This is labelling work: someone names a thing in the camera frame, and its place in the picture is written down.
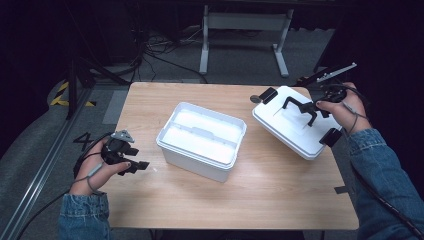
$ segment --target white plastic container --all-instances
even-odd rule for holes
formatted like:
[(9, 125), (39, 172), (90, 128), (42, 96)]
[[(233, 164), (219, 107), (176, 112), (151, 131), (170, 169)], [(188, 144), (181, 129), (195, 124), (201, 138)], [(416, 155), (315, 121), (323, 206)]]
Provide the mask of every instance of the white plastic container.
[(168, 163), (225, 182), (245, 132), (241, 119), (181, 102), (156, 142)]
[(333, 115), (323, 118), (320, 112), (317, 112), (317, 118), (309, 126), (309, 113), (301, 113), (299, 107), (291, 102), (285, 109), (282, 106), (289, 96), (300, 103), (311, 100), (287, 86), (279, 87), (277, 92), (278, 95), (267, 104), (258, 104), (252, 111), (253, 116), (265, 129), (304, 159), (314, 160), (325, 148), (325, 145), (319, 143), (321, 138), (331, 128), (341, 129), (341, 126)]

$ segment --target table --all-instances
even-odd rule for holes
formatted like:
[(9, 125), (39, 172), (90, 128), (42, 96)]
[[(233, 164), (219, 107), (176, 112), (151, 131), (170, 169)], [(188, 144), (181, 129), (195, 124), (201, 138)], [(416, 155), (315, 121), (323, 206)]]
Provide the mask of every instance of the table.
[[(249, 97), (267, 86), (133, 83), (116, 130), (127, 129), (145, 171), (115, 175), (108, 192), (112, 227), (147, 229), (344, 229), (358, 219), (331, 149), (307, 161), (252, 116)], [(304, 88), (294, 88), (308, 96)], [(156, 137), (182, 101), (241, 118), (246, 135), (220, 183), (166, 163)]]

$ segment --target person's right hand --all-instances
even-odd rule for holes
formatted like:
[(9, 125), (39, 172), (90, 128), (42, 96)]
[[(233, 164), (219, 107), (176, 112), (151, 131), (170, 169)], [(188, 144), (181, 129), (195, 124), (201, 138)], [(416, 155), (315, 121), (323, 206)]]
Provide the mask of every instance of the person's right hand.
[[(355, 88), (353, 83), (344, 83), (348, 87)], [(351, 90), (347, 90), (347, 95), (342, 102), (332, 103), (327, 101), (317, 101), (316, 106), (319, 109), (325, 110), (333, 114), (336, 121), (344, 127), (347, 131), (350, 131), (350, 134), (371, 128), (371, 124), (366, 118), (364, 104), (362, 103), (359, 96)], [(355, 116), (344, 104), (345, 102), (349, 105), (354, 111), (356, 111), (358, 116)]]
[[(93, 193), (93, 189), (97, 190), (102, 187), (109, 180), (110, 177), (126, 170), (131, 166), (130, 162), (121, 162), (113, 165), (107, 164), (101, 157), (101, 151), (103, 145), (107, 142), (107, 139), (104, 138), (102, 141), (94, 145), (90, 151), (86, 154), (87, 159), (81, 165), (81, 168), (76, 177), (76, 182), (72, 184), (72, 187), (69, 191), (69, 194), (72, 195), (86, 195), (89, 196)], [(96, 166), (102, 164), (101, 168), (88, 180), (79, 181), (81, 179), (86, 179), (87, 175), (92, 171)]]

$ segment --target denim sleeve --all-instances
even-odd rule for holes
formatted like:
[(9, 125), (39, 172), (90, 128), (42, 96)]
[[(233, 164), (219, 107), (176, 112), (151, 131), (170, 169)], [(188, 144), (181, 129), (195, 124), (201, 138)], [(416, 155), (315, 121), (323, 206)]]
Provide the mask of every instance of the denim sleeve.
[[(387, 202), (424, 232), (424, 202), (396, 153), (376, 129), (354, 133), (348, 139), (352, 165)], [(358, 239), (416, 239), (402, 222), (356, 181)]]
[(63, 197), (59, 216), (59, 239), (113, 239), (108, 222), (107, 195)]

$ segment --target person's left hand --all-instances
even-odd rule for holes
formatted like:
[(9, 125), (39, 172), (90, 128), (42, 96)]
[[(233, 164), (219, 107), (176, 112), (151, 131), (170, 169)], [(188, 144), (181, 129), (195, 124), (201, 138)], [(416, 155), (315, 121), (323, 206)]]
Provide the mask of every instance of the person's left hand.
[(87, 180), (84, 179), (82, 181), (78, 181), (79, 179), (83, 179), (87, 177), (87, 175), (96, 168), (100, 163), (102, 164), (101, 168), (91, 176), (88, 181), (90, 181), (90, 185), (93, 189), (99, 189), (112, 177), (114, 174), (119, 173), (121, 171), (126, 170), (131, 166), (130, 162), (121, 162), (114, 165), (107, 164), (101, 157), (100, 152), (102, 151), (103, 145), (107, 142), (107, 138), (98, 142), (93, 146), (92, 149), (87, 153), (86, 156), (90, 154), (94, 154), (89, 156), (81, 165), (81, 168), (76, 177), (76, 181), (71, 189), (69, 190), (69, 194), (72, 195), (86, 195), (89, 196), (93, 193), (92, 189), (87, 183)]

